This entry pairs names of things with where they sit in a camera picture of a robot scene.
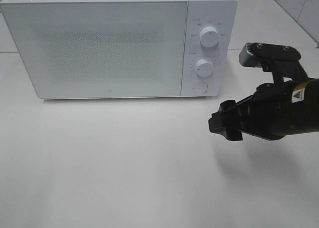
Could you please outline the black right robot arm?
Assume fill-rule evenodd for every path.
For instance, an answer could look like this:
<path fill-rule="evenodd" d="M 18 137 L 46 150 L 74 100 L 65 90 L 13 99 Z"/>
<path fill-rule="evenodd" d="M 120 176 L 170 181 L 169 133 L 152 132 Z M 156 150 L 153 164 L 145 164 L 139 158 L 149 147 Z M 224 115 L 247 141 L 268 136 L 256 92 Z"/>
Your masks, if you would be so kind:
<path fill-rule="evenodd" d="M 319 130 L 319 81 L 311 79 L 299 62 L 243 62 L 272 73 L 273 83 L 264 83 L 256 92 L 236 102 L 227 100 L 208 120 L 211 133 L 229 141 L 249 134 L 265 140 Z"/>

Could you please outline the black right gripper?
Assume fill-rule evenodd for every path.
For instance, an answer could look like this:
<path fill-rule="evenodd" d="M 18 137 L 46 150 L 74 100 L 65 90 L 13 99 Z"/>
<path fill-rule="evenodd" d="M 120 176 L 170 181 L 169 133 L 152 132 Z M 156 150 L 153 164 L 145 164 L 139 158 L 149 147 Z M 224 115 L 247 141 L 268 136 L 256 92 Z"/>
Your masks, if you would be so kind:
<path fill-rule="evenodd" d="M 222 113 L 234 110 L 238 120 Z M 309 132 L 309 77 L 300 63 L 280 69 L 280 80 L 261 85 L 240 101 L 226 100 L 208 120 L 209 131 L 228 141 L 242 132 L 266 140 Z"/>

